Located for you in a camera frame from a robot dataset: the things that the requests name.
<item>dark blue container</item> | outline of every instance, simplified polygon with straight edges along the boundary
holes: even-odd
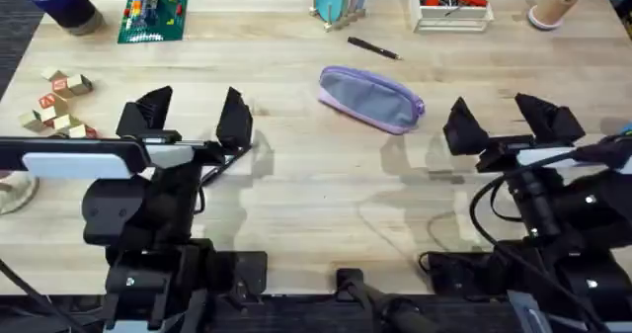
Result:
[[[101,14],[90,0],[31,0],[59,26],[74,35],[93,32],[101,25]]]

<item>white organizer box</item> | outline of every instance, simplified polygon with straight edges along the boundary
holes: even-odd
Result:
[[[420,0],[409,0],[413,32],[484,32],[494,20],[492,4],[486,7],[422,6]]]

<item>alphabet block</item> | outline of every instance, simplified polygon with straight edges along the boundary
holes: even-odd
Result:
[[[75,96],[85,95],[92,91],[92,82],[84,75],[75,75],[68,78],[67,86]]]
[[[47,128],[41,121],[40,114],[33,110],[20,115],[20,125],[34,132],[41,132]]]
[[[47,67],[42,73],[41,73],[41,77],[45,78],[46,80],[52,82],[61,78],[66,77],[66,75],[57,70],[54,67]]]
[[[48,107],[56,107],[60,112],[68,110],[68,103],[66,100],[55,94],[47,94],[39,99],[39,106],[45,110]]]
[[[68,130],[68,134],[71,138],[96,139],[98,137],[97,131],[87,125],[74,126]]]
[[[64,99],[75,97],[75,94],[73,94],[72,91],[70,91],[70,88],[68,88],[67,78],[52,81],[52,92],[63,97]]]
[[[79,120],[77,120],[71,115],[64,115],[61,117],[57,117],[56,119],[54,119],[53,123],[54,123],[55,130],[58,132],[62,132],[64,134],[68,134],[68,131],[72,127],[78,126],[81,124]]]
[[[68,113],[67,108],[62,109],[62,108],[53,106],[53,107],[48,107],[46,109],[39,111],[39,118],[45,125],[54,127],[54,120],[57,117],[66,115],[67,113]]]

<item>green lego board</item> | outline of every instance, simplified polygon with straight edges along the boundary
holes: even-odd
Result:
[[[131,1],[127,0],[126,9],[131,9]],[[158,0],[155,23],[144,28],[131,27],[127,29],[128,17],[123,16],[120,23],[120,31],[118,32],[118,43],[181,41],[185,32],[188,1]],[[182,5],[182,14],[177,16],[176,11],[179,4]],[[168,25],[167,23],[172,19],[174,21],[173,25]]]

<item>light wood tabletop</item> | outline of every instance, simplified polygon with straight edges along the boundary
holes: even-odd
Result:
[[[367,17],[325,33],[311,0],[190,0],[185,40],[117,44],[124,0],[92,0],[107,25],[76,38],[44,17],[0,102],[3,135],[33,135],[18,115],[49,90],[47,66],[94,81],[71,113],[114,136],[125,102],[171,85],[167,128],[185,138],[214,134],[228,87],[255,119],[255,148],[206,191],[198,231],[222,250],[265,250],[268,292],[331,291],[336,268],[360,267],[385,291],[427,292],[417,256],[489,248],[466,208],[492,176],[475,157],[452,157],[441,128],[463,96],[494,134],[528,132],[513,96],[567,105],[589,134],[614,132],[632,110],[632,42],[607,0],[580,0],[557,31],[539,32],[536,0],[491,0],[485,34],[415,35],[407,0],[368,0]],[[394,61],[347,43],[354,36],[400,54]],[[347,65],[397,80],[426,103],[419,127],[393,136],[317,101],[321,70]],[[573,170],[571,176],[586,173]],[[0,217],[0,258],[44,293],[104,292],[104,250],[82,239],[80,204],[89,181],[43,180],[24,209]],[[514,214],[509,194],[498,208]],[[519,224],[483,225],[501,238]],[[632,254],[617,254],[632,268]],[[0,279],[0,293],[20,292]]]

